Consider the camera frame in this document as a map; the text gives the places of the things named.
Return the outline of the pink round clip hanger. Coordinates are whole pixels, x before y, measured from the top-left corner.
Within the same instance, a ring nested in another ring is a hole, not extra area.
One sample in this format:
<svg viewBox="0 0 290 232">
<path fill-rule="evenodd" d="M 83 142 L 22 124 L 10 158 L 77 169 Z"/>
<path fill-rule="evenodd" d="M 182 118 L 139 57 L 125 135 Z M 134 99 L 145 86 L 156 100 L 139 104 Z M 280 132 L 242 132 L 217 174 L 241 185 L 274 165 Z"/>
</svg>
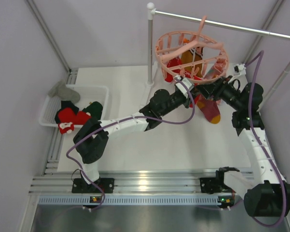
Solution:
<svg viewBox="0 0 290 232">
<path fill-rule="evenodd" d="M 181 75 L 196 85 L 208 84 L 227 73 L 229 57 L 224 44 L 202 33 L 206 19 L 202 18 L 197 31 L 171 31 L 157 40 L 154 52 L 166 82 Z"/>
</svg>

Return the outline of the dark green sock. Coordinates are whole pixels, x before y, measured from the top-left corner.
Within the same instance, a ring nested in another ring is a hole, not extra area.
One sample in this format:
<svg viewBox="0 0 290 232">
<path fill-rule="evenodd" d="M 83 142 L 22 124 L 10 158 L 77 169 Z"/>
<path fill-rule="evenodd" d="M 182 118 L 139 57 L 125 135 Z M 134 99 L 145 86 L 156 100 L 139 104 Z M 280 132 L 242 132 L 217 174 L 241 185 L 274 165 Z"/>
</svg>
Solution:
<svg viewBox="0 0 290 232">
<path fill-rule="evenodd" d="M 85 125 L 86 123 L 97 123 L 101 119 L 102 112 L 102 104 L 97 101 L 92 102 L 79 112 L 81 114 L 79 124 Z"/>
</svg>

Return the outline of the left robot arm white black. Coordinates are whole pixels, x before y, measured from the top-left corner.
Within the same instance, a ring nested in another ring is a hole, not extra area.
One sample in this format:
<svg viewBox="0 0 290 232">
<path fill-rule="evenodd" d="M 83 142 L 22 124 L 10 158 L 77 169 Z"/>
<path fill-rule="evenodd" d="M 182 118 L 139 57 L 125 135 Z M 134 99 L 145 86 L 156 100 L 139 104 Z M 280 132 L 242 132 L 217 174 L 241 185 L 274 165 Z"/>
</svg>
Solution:
<svg viewBox="0 0 290 232">
<path fill-rule="evenodd" d="M 186 108 L 192 106 L 197 94 L 196 87 L 185 89 L 182 84 L 177 83 L 174 93 L 170 94 L 165 89 L 157 90 L 147 105 L 127 118 L 87 120 L 73 138 L 75 149 L 81 159 L 77 163 L 81 165 L 83 187 L 89 192 L 99 188 L 97 161 L 102 157 L 109 139 L 156 128 L 163 122 L 163 116 L 179 106 L 183 105 Z"/>
</svg>

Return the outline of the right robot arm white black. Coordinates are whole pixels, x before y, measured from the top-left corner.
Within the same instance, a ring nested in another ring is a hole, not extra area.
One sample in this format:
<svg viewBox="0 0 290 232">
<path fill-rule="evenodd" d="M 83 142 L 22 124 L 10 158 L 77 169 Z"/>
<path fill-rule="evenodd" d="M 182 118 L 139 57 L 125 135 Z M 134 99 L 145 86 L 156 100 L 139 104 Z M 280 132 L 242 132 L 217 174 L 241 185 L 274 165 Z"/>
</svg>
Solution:
<svg viewBox="0 0 290 232">
<path fill-rule="evenodd" d="M 224 167 L 216 171 L 215 185 L 220 191 L 232 189 L 239 195 L 251 217 L 285 217 L 290 210 L 290 184 L 277 168 L 258 111 L 263 88 L 248 83 L 238 90 L 228 80 L 223 77 L 196 88 L 204 98 L 223 100 L 234 109 L 232 126 L 249 158 L 254 180 L 246 179 L 237 168 Z"/>
</svg>

